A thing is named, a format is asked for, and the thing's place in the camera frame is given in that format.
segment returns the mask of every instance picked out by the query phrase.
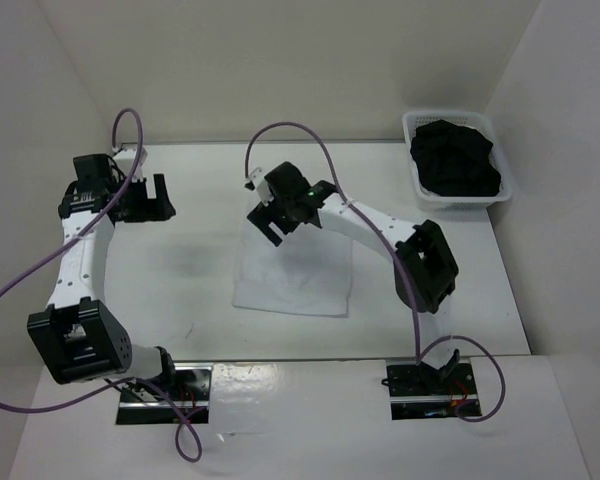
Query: white towel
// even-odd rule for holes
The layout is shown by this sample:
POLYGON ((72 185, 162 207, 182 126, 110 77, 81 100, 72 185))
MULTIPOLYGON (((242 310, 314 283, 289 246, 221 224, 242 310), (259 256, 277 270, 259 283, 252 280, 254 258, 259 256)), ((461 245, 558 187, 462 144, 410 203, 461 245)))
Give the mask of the white towel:
POLYGON ((344 235, 301 224, 276 247, 245 220, 236 259, 233 306, 347 316, 351 264, 352 241, 344 235))

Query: white table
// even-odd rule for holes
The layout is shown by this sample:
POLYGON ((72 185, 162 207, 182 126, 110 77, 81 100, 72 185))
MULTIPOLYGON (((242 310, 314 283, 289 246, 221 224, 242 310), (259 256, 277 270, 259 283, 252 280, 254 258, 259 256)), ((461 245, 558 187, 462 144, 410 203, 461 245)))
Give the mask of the white table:
MULTIPOLYGON (((460 268, 449 324, 498 355, 529 348, 487 212, 427 214, 414 204, 401 143, 329 145, 354 198, 398 217, 438 222, 460 268)), ((348 318, 304 317, 231 305, 238 233, 249 194, 244 144, 150 146, 145 175, 164 173, 177 215, 165 223, 118 224, 107 263, 107 305, 134 343, 162 345, 178 360, 356 359, 413 355, 409 310, 392 267, 354 245, 348 318)), ((252 166, 289 160, 311 181, 329 179, 312 143, 259 144, 252 166)), ((423 318, 423 345, 439 333, 423 318)), ((463 355, 478 350, 460 345, 463 355)))
MULTIPOLYGON (((480 401, 498 377, 472 360, 480 401)), ((545 357, 501 357, 508 396, 491 420, 391 421, 384 362, 216 365, 210 423, 196 426, 199 464, 182 460, 174 425, 115 426, 116 392, 31 415, 11 480, 446 479, 585 480, 587 471, 545 357)), ((70 400, 91 384, 56 385, 44 372, 35 406, 70 400)), ((183 445, 194 454, 193 442, 183 445)))

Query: white plastic basket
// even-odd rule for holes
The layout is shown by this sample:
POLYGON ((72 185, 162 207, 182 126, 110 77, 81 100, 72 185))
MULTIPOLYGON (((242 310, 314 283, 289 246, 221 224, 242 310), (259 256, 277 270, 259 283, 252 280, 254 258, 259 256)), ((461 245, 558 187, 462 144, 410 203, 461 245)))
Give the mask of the white plastic basket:
POLYGON ((420 185, 418 166, 413 158, 411 158, 411 153, 409 153, 409 157, 411 158, 409 162, 411 177, 416 191, 418 206, 426 210, 486 208, 496 202, 506 202, 509 200, 512 189, 507 161, 498 144, 491 122, 484 115, 454 110, 419 110, 407 112, 402 117, 402 127, 404 128, 404 139, 407 143, 407 150, 411 151, 411 140, 416 136, 416 128, 435 122, 436 120, 446 120, 455 125, 473 127, 493 143, 493 148, 489 154, 489 162, 500 172, 502 178, 500 192, 494 197, 441 197, 429 192, 420 185))

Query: black cloth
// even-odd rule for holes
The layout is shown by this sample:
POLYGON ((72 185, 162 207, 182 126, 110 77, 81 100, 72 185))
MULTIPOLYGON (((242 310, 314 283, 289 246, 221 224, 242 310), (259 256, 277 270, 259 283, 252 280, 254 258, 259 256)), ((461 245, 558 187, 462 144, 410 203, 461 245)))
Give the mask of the black cloth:
POLYGON ((416 128, 411 156, 420 184, 443 197, 492 197, 500 173, 489 163, 493 143, 480 132, 438 120, 416 128))

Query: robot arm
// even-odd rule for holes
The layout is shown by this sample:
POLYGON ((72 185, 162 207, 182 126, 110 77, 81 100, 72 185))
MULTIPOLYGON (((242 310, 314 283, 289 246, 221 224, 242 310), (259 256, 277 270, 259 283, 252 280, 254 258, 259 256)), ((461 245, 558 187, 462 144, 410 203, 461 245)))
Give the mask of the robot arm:
MULTIPOLYGON (((105 207, 126 175, 105 154, 76 157, 73 164, 77 180, 58 207, 65 243, 105 207)), ((105 265, 115 223, 165 221, 175 215, 164 176, 154 175, 154 183, 156 198, 149 199, 146 179, 136 170, 120 202, 62 257, 46 309, 29 316, 29 335, 60 384, 100 377, 166 379, 175 373, 166 350, 131 343, 104 301, 105 265)))
MULTIPOLYGON (((357 201, 346 204, 333 184, 321 180, 311 186, 289 162, 266 175, 262 169, 255 169, 246 186, 256 190, 261 200, 247 218, 276 246, 282 243, 281 235, 293 232, 301 223, 310 223, 342 233, 393 262, 378 236, 349 208, 349 204, 354 203, 395 247, 397 257, 413 282, 418 311, 436 313, 440 303, 455 289, 458 265, 442 230, 430 220, 416 225, 357 201)), ((409 306, 405 286, 397 272, 394 277, 396 293, 409 306)))

